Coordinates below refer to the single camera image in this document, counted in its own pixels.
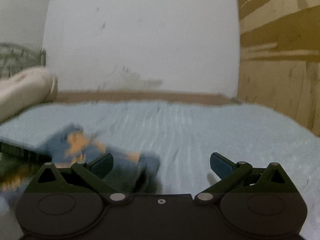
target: bed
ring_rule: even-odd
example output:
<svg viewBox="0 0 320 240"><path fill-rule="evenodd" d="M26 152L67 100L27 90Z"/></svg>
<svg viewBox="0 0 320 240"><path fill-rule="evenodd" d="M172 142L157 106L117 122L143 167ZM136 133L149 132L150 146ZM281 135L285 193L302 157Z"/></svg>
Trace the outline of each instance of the bed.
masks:
<svg viewBox="0 0 320 240"><path fill-rule="evenodd" d="M67 124L79 124L105 144L156 152L161 160L158 192L163 194L194 196L217 182L219 178L209 165L212 152L254 167L279 162L308 206L302 236L318 239L320 139L290 118L263 106L223 99L219 106L194 104L205 104L205 100L186 104L174 98L121 102L75 99L72 104L61 104L65 100L62 95L54 104L33 107L3 123L0 137L37 147ZM11 230L7 237L17 238L21 232L13 213L8 212L6 219L11 229L0 218L0 231Z"/></svg>

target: white wall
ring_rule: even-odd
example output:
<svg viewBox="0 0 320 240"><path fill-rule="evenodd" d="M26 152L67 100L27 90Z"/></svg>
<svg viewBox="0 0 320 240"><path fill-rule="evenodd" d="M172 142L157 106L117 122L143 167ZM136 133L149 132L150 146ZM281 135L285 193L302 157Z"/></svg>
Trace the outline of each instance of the white wall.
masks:
<svg viewBox="0 0 320 240"><path fill-rule="evenodd" d="M0 0L0 42L41 48L50 0Z"/></svg>
<svg viewBox="0 0 320 240"><path fill-rule="evenodd" d="M238 25L236 0L51 0L44 48L60 90L235 96Z"/></svg>

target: black object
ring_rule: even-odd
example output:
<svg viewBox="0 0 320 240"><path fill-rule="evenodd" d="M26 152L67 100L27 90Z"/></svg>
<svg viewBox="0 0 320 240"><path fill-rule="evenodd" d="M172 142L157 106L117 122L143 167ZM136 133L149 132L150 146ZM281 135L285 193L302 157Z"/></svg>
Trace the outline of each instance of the black object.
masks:
<svg viewBox="0 0 320 240"><path fill-rule="evenodd" d="M9 141L0 141L0 152L15 157L20 161L43 164L52 160L47 154L36 153L26 146L20 147Z"/></svg>
<svg viewBox="0 0 320 240"><path fill-rule="evenodd" d="M253 168L213 153L210 164L223 179L193 200L120 193L90 163L46 163L16 208L22 239L303 239L307 206L279 163Z"/></svg>
<svg viewBox="0 0 320 240"><path fill-rule="evenodd" d="M16 185L15 179L31 178L43 163L51 159L49 155L36 153L28 147L0 141L0 191L12 183L19 188L21 185Z"/></svg>

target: blue cloth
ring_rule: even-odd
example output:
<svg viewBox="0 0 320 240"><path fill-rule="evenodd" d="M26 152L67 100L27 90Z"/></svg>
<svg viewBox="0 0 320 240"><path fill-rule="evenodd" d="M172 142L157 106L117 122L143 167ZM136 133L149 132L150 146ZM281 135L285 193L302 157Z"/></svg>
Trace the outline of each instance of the blue cloth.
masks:
<svg viewBox="0 0 320 240"><path fill-rule="evenodd" d="M68 136L71 133L81 132L82 130L81 126L70 124L51 136L36 151L50 155L53 163L71 164L74 156L66 156L65 154L71 147ZM128 156L122 150L111 146L107 146L106 149L106 152L101 152L96 145L89 144L78 155L83 155L85 161L90 163L102 154L110 153L113 161L104 161L103 164L105 165L98 165L101 172L95 170L94 173L97 175L99 173L107 173L102 180L120 192L152 193L156 191L156 176L160 166L160 160L156 155L146 152L141 153L136 163L128 159Z"/></svg>

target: white pillow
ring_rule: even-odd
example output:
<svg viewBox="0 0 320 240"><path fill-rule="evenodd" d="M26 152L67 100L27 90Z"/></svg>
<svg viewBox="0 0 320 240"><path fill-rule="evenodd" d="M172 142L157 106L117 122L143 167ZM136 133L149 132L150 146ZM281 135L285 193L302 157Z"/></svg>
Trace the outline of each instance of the white pillow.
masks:
<svg viewBox="0 0 320 240"><path fill-rule="evenodd" d="M41 66L1 79L0 123L28 107L53 101L57 92L57 76Z"/></svg>

